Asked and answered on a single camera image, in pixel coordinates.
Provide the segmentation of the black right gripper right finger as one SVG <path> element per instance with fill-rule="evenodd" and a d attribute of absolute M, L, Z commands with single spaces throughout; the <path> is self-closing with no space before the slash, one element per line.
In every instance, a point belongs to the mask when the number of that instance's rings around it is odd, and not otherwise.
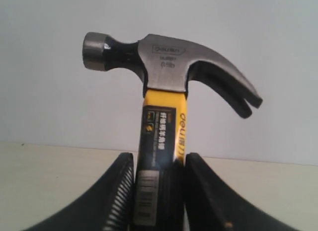
<path fill-rule="evenodd" d="M 315 231 L 318 168 L 190 153 L 185 205 L 192 231 Z"/>

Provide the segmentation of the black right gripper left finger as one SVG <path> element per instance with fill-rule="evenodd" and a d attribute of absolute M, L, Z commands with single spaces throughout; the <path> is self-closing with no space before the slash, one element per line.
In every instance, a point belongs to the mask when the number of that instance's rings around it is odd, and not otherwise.
<path fill-rule="evenodd" d="M 133 155 L 121 153 L 80 197 L 28 230 L 127 231 L 132 213 L 133 185 Z"/>

